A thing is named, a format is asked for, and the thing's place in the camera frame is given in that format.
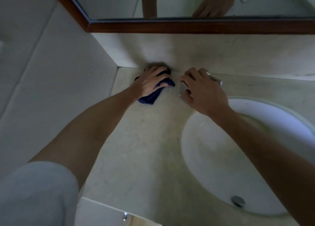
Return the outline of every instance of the cleaning cloth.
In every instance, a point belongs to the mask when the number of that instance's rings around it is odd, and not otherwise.
[[[167,69],[167,70],[165,70],[165,71],[159,73],[158,76],[159,76],[159,75],[162,75],[162,74],[164,74],[164,73],[170,75],[170,74],[171,74],[171,70],[170,70],[170,69]],[[156,85],[156,87],[159,87],[161,83],[167,83],[169,86],[172,86],[172,87],[175,86],[175,83],[174,83],[171,79],[169,79],[169,78],[165,78],[165,79],[163,79],[162,81],[160,81],[160,82]],[[164,89],[164,87],[159,88],[159,89],[157,89],[155,92],[152,92],[150,95],[141,97],[138,101],[139,101],[140,103],[142,103],[142,104],[150,104],[150,105],[153,105],[153,103],[154,103],[155,100],[158,98],[158,96],[160,95],[160,93],[161,93],[161,91],[162,91],[163,89]]]

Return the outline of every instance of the person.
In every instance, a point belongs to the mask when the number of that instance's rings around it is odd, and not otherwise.
[[[195,18],[222,17],[234,5],[235,0],[204,0],[192,14]],[[156,18],[157,0],[142,0],[143,17]]]
[[[77,195],[108,136],[125,111],[167,74],[146,70],[130,87],[86,109],[29,163],[0,184],[1,225],[73,225]],[[315,167],[244,121],[206,69],[180,77],[185,101],[210,117],[237,143],[300,225],[315,223]]]

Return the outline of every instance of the white cabinet door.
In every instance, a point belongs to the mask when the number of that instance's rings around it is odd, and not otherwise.
[[[123,221],[124,212],[81,198],[77,205],[75,226],[129,226],[131,215]]]

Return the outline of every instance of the person's left hand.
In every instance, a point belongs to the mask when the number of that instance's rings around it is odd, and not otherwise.
[[[167,70],[166,67],[156,66],[151,67],[150,69],[146,69],[144,73],[130,85],[129,89],[139,99],[141,97],[150,95],[152,92],[155,92],[159,88],[167,87],[167,83],[161,83],[160,86],[156,87],[156,85],[160,81],[169,77],[169,75],[166,73],[157,77],[159,73],[165,70]]]
[[[204,0],[193,17],[222,17],[233,6],[234,0]]]

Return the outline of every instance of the mirror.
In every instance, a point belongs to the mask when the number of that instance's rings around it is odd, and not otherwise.
[[[97,21],[315,16],[315,0],[73,0]]]

